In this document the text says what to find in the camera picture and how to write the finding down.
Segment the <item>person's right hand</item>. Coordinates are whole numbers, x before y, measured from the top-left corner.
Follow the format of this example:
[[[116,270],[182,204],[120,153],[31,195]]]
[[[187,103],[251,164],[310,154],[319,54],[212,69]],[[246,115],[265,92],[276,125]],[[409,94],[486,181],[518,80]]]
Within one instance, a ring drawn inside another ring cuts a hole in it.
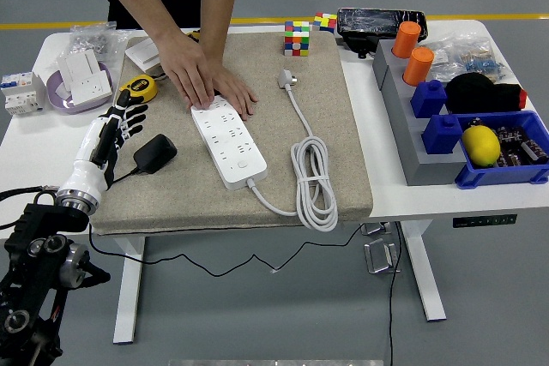
[[[212,76],[202,48],[181,30],[151,35],[160,65],[188,106],[207,109],[214,98]]]

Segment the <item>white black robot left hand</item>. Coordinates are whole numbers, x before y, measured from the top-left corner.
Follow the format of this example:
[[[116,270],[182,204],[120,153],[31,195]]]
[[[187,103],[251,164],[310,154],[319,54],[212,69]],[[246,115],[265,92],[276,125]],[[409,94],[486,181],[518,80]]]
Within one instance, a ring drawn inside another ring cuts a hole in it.
[[[75,156],[72,174],[59,188],[57,197],[76,196],[99,202],[112,185],[118,151],[143,130],[147,109],[143,97],[122,91],[107,112],[90,123]]]

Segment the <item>person's left hand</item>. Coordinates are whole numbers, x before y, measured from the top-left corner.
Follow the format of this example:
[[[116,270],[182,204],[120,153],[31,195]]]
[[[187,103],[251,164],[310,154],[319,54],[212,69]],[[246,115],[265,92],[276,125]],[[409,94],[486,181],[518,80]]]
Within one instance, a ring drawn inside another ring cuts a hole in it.
[[[243,121],[254,114],[253,105],[258,101],[251,89],[222,63],[212,68],[214,90],[235,109]]]

